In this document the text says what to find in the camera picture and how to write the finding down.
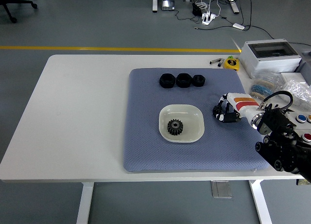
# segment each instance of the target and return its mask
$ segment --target white electrical box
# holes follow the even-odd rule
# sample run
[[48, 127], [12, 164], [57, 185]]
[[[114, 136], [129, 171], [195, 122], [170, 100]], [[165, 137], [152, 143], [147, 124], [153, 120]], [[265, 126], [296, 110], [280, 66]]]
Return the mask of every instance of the white electrical box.
[[261, 71], [294, 72], [301, 57], [285, 39], [272, 39], [245, 42], [239, 60], [251, 77]]

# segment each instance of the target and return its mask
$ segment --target pen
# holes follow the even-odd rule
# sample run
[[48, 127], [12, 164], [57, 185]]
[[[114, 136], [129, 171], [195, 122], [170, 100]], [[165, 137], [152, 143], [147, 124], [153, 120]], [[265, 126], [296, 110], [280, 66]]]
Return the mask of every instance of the pen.
[[212, 61], [210, 61], [210, 65], [212, 65], [212, 64], [215, 64], [215, 63], [217, 63], [217, 62], [219, 62], [219, 61], [221, 61], [221, 58], [218, 58], [218, 59], [216, 59], [216, 60], [212, 60]]
[[220, 62], [218, 63], [218, 67], [220, 67], [220, 66], [223, 64], [224, 60], [225, 60], [225, 59], [221, 59], [221, 60], [220, 60]]

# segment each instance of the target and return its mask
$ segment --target charger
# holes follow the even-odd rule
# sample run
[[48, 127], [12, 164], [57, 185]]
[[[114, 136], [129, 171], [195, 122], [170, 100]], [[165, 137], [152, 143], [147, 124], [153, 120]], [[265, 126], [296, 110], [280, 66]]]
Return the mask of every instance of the charger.
[[195, 16], [202, 17], [202, 11], [195, 3], [192, 3], [192, 7], [193, 7], [192, 14]]

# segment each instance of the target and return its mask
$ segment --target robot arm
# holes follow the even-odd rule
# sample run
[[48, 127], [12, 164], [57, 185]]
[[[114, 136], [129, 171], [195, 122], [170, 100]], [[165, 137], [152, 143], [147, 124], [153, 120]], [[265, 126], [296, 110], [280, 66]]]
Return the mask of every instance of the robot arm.
[[[266, 105], [268, 99], [279, 94], [290, 97], [288, 105], [282, 108]], [[226, 101], [225, 111], [222, 107], [224, 101]], [[247, 118], [253, 128], [265, 135], [263, 142], [256, 143], [256, 151], [275, 170], [299, 173], [311, 182], [311, 145], [305, 143], [295, 132], [296, 125], [285, 116], [292, 103], [293, 96], [287, 91], [279, 91], [268, 96], [260, 105], [250, 95], [227, 93], [213, 108], [213, 116], [225, 123]]]

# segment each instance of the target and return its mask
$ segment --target blue button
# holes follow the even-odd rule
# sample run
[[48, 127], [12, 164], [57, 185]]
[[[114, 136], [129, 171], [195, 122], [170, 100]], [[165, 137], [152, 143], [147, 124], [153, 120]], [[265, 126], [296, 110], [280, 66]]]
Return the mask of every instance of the blue button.
[[304, 123], [304, 122], [307, 121], [307, 118], [306, 118], [304, 115], [298, 115], [298, 116], [296, 117], [296, 120], [297, 120], [298, 122], [300, 122], [300, 123]]

